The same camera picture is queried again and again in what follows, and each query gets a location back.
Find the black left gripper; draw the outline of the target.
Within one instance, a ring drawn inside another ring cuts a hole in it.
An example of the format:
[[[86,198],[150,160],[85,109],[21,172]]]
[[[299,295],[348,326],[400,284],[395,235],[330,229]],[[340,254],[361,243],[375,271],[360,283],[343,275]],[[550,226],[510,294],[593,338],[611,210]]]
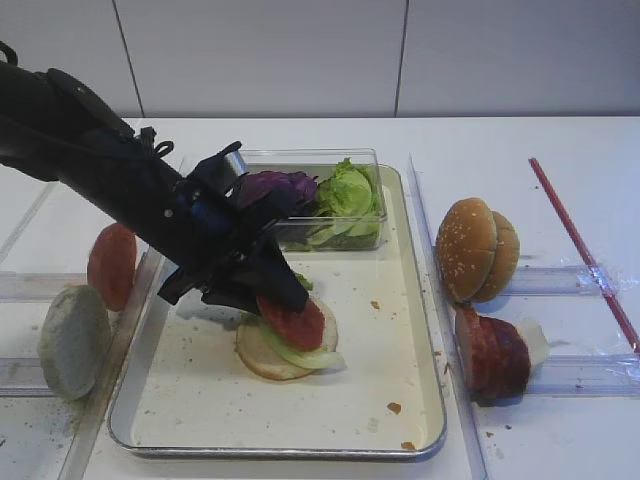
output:
[[[189,291],[202,302],[259,315],[256,297],[263,295],[288,311],[300,313],[307,290],[287,263],[272,228],[289,217],[295,206],[285,192],[275,190],[246,207],[231,194],[248,167],[235,141],[200,161],[174,186],[195,222],[192,266],[178,265],[158,295],[175,305]]]

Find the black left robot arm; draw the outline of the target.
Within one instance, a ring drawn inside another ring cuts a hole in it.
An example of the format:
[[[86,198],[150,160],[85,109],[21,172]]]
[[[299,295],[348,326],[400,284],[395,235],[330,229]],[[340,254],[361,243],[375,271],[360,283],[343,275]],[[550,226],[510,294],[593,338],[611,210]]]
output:
[[[308,294],[272,227],[293,211],[276,190],[246,207],[230,198],[247,173],[239,142],[182,175],[152,129],[133,130],[88,86],[58,70],[30,72],[1,49],[1,162],[59,181],[172,261],[159,295],[176,303],[199,290],[207,304],[256,312],[258,296],[288,310]]]

